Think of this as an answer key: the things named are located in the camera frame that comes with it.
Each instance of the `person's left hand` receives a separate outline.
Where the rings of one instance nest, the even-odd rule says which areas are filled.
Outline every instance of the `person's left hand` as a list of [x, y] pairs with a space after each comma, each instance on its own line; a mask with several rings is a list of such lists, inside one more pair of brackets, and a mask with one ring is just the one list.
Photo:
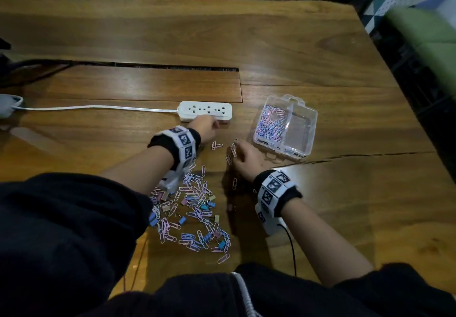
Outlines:
[[220, 124], [214, 116], [197, 116], [188, 127], [196, 130], [201, 136], [201, 144], [205, 144], [213, 140]]

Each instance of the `transparent lid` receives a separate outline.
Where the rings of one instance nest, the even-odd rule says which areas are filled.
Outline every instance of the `transparent lid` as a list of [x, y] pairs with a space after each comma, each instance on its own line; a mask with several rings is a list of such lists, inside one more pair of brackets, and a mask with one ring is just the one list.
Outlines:
[[255, 129], [254, 142], [302, 159], [312, 151], [317, 115], [299, 97], [269, 96]]

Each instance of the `forearm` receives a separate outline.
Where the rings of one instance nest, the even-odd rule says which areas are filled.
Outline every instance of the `forearm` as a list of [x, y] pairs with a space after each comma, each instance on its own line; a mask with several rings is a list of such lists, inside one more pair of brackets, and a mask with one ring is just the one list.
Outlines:
[[99, 176], [149, 195], [173, 164], [173, 156], [167, 149], [153, 146], [108, 168]]
[[302, 199], [286, 203], [281, 215], [324, 286], [331, 287], [373, 270], [372, 264]]

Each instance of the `green seat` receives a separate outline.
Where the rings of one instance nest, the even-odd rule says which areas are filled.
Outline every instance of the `green seat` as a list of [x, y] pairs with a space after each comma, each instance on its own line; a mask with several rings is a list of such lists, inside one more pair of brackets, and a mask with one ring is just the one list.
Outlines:
[[456, 43], [456, 30], [435, 11], [395, 7], [385, 18], [414, 48], [422, 43]]
[[456, 43], [423, 43], [416, 49], [448, 95], [456, 97]]

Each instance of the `table surface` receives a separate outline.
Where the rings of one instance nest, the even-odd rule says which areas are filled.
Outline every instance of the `table surface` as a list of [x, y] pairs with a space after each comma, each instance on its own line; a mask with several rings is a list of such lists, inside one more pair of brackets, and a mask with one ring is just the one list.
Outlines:
[[[251, 141], [268, 95], [291, 94], [318, 111], [311, 155], [285, 170], [305, 201], [376, 267], [412, 264], [456, 293], [456, 189], [355, 11], [327, 2], [0, 0], [0, 37], [11, 57], [235, 67], [236, 71], [76, 66], [24, 88], [28, 106], [88, 104], [177, 108], [223, 101], [233, 119], [216, 141]], [[0, 120], [0, 181], [41, 172], [97, 174], [179, 123], [174, 114], [115, 110], [16, 112]], [[127, 289], [155, 291], [171, 276], [232, 271], [257, 261], [293, 273], [288, 238], [266, 238], [248, 187], [231, 190], [225, 150], [205, 148], [230, 259], [158, 241], [149, 228], [126, 273]], [[269, 158], [271, 165], [289, 164]], [[236, 205], [235, 213], [226, 204]], [[189, 220], [185, 230], [195, 232]], [[298, 275], [317, 280], [295, 243]], [[113, 294], [121, 292], [120, 282]]]

